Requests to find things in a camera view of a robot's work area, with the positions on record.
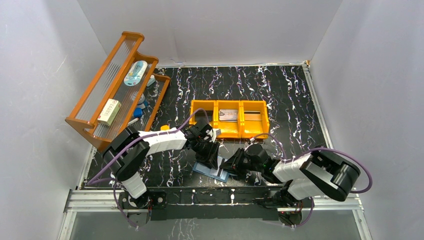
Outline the blue card holder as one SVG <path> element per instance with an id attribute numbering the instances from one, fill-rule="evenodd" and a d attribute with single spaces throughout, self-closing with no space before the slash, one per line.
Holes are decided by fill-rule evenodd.
<path id="1" fill-rule="evenodd" d="M 194 164 L 193 171 L 223 183 L 226 183 L 228 181 L 228 178 L 230 175 L 225 170 L 222 170 L 222 169 L 217 170 L 214 168 L 209 168 L 201 164 L 200 162 L 196 162 Z"/>

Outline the grey striped card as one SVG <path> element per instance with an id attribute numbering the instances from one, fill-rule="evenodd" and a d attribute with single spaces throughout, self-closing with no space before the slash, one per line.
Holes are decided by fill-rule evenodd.
<path id="1" fill-rule="evenodd" d="M 218 168 L 218 169 L 213 169 L 213 168 L 211 168 L 210 169 L 210 175 L 212 175 L 213 177 L 218 177 L 218 178 L 220 178 L 221 176 L 222 176 L 222 172 L 223 172 L 223 170 L 221 169 L 221 168 Z"/>

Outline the yellow three-compartment bin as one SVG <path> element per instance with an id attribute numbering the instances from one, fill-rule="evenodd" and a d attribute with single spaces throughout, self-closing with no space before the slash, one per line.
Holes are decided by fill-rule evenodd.
<path id="1" fill-rule="evenodd" d="M 213 121 L 210 121 L 209 124 L 215 129 L 220 129 L 218 138 L 267 139 L 270 133 L 268 107 L 264 100 L 192 100 L 190 112 L 194 113 L 199 108 L 205 111 L 213 111 Z M 219 121 L 220 109 L 238 110 L 238 121 Z M 244 111 L 260 111 L 262 121 L 246 121 Z M 194 117 L 189 120 L 189 123 L 196 123 Z"/>

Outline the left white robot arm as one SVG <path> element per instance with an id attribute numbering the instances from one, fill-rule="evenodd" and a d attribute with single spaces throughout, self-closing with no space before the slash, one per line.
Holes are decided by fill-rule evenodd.
<path id="1" fill-rule="evenodd" d="M 218 167 L 221 129 L 212 127 L 205 120 L 185 124 L 167 130 L 137 131 L 127 127 L 101 152 L 118 183 L 125 189 L 127 203 L 142 209 L 156 205 L 158 196 L 148 190 L 139 172 L 144 160 L 153 154 L 192 150 L 195 160 L 213 169 Z"/>

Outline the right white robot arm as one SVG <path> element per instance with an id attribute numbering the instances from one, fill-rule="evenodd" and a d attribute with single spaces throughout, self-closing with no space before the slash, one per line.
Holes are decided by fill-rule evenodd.
<path id="1" fill-rule="evenodd" d="M 325 147 L 307 151 L 296 159 L 272 158 L 258 143 L 239 148 L 219 166 L 232 175 L 258 172 L 271 184 L 282 188 L 271 197 L 257 200 L 263 207 L 293 207 L 314 196 L 343 202 L 361 175 L 360 169 L 339 153 Z"/>

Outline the silver cards in bin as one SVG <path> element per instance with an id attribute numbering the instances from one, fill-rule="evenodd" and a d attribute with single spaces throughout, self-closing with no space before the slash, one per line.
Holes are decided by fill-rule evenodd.
<path id="1" fill-rule="evenodd" d="M 221 122 L 237 122 L 239 111 L 237 109 L 220 109 L 218 120 Z"/>

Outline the yellow grey eraser block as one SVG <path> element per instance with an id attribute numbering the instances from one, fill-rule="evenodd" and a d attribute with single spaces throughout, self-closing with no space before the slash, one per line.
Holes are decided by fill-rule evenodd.
<path id="1" fill-rule="evenodd" d="M 169 125 L 162 125 L 162 126 L 160 127 L 160 130 L 161 130 L 161 131 L 168 131 L 168 130 L 170 130 L 170 126 L 169 126 Z"/>

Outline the white pen on shelf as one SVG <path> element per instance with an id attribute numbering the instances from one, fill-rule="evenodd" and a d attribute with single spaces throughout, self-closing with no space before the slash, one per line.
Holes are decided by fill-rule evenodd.
<path id="1" fill-rule="evenodd" d="M 133 124 L 135 124 L 136 122 L 138 122 L 140 119 L 138 117 L 132 119 L 131 121 L 128 122 L 127 126 L 131 126 Z"/>

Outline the small grey blue item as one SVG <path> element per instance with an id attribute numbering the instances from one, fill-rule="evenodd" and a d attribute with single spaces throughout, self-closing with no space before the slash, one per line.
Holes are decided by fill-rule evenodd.
<path id="1" fill-rule="evenodd" d="M 156 78 L 154 75 L 151 75 L 149 80 L 147 81 L 146 87 L 152 86 L 156 82 Z"/>

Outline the orange wooden shelf rack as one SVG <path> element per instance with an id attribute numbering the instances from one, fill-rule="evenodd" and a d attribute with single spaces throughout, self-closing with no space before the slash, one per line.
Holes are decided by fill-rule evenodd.
<path id="1" fill-rule="evenodd" d="M 149 131 L 170 84 L 171 79 L 168 76 L 154 73 L 159 62 L 158 58 L 139 52 L 139 46 L 144 39 L 143 34 L 138 32 L 122 32 L 121 37 L 94 75 L 80 100 L 65 119 L 98 151 L 103 151 L 126 128 L 138 100 L 147 89 L 149 78 L 154 76 L 162 88 L 157 98 L 149 100 L 153 103 L 153 107 L 147 113 L 146 121 L 141 125 L 143 131 Z M 147 62 L 146 72 L 136 86 L 127 86 L 124 78 L 132 64 L 137 61 Z M 109 99 L 118 100 L 122 106 L 111 125 L 107 126 L 100 123 L 98 117 Z"/>

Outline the light blue oval case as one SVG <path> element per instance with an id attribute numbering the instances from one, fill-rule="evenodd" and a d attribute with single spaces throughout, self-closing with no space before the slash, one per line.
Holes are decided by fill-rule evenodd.
<path id="1" fill-rule="evenodd" d="M 123 80 L 124 84 L 129 87 L 137 85 L 142 80 L 147 66 L 148 63 L 144 60 L 134 62 Z"/>

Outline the white red small box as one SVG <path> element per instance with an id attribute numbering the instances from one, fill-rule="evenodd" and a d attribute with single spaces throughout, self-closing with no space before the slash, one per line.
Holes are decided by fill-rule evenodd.
<path id="1" fill-rule="evenodd" d="M 109 98 L 100 112 L 97 121 L 100 124 L 111 126 L 115 120 L 122 104 L 120 101 Z"/>

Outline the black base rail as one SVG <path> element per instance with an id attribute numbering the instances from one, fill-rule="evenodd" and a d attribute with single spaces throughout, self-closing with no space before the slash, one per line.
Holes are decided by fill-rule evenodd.
<path id="1" fill-rule="evenodd" d="M 151 187 L 141 197 L 118 194 L 129 214 L 144 213 L 148 220 L 260 219 L 298 224 L 308 199 L 295 200 L 280 186 Z"/>

